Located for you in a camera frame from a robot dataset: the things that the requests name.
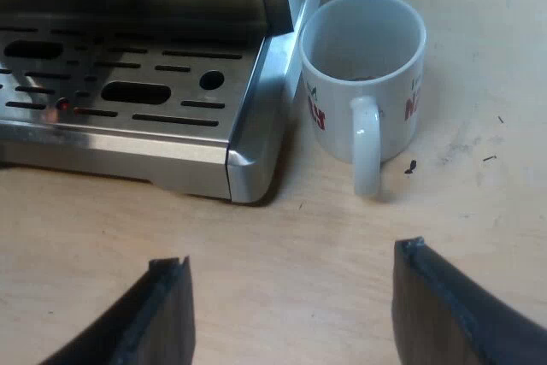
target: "wooden countertop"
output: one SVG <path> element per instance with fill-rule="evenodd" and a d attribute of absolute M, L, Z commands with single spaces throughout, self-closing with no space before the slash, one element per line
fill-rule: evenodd
<path fill-rule="evenodd" d="M 383 167 L 381 202 L 355 197 L 350 166 L 314 141 L 303 90 L 261 207 L 2 169 L 3 362 L 45 359 L 149 259 L 190 255 L 194 363 L 398 363 L 392 246 L 418 235 L 547 326 L 547 3 L 408 1 L 430 36 L 421 123 Z"/>

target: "drip tray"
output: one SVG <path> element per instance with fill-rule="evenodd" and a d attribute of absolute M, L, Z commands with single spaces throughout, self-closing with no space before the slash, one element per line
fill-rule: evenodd
<path fill-rule="evenodd" d="M 261 38 L 71 23 L 0 21 L 1 119 L 228 143 Z"/>
<path fill-rule="evenodd" d="M 216 33 L 0 16 L 0 161 L 232 199 L 228 150 L 268 41 Z"/>

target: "espresso machine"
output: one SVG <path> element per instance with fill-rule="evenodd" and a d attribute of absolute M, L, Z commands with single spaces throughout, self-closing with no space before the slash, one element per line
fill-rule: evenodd
<path fill-rule="evenodd" d="M 253 203 L 320 0 L 0 0 L 0 162 Z"/>

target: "coffee mug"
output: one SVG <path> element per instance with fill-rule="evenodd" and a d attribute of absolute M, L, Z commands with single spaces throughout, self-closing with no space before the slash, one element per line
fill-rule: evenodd
<path fill-rule="evenodd" d="M 333 0 L 302 31 L 315 136 L 353 162 L 358 195 L 378 193 L 380 163 L 415 135 L 426 37 L 421 16 L 402 0 Z"/>

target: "red text on mug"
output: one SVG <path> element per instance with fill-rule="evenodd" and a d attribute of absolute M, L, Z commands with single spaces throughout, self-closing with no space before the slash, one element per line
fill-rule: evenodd
<path fill-rule="evenodd" d="M 312 101 L 312 97 L 315 101 L 317 101 L 317 88 L 314 87 L 311 88 L 310 85 L 308 85 L 309 89 L 309 95 L 308 95 L 308 106 L 309 106 L 309 113 L 311 114 L 311 118 L 314 119 L 315 123 L 317 123 L 317 126 L 321 130 L 325 130 L 325 113 L 323 113 L 317 105 Z"/>
<path fill-rule="evenodd" d="M 420 102 L 421 91 L 421 76 L 418 79 L 412 80 L 412 98 L 407 100 L 407 104 L 404 110 L 404 120 L 408 120 L 412 115 L 418 111 L 418 103 Z"/>

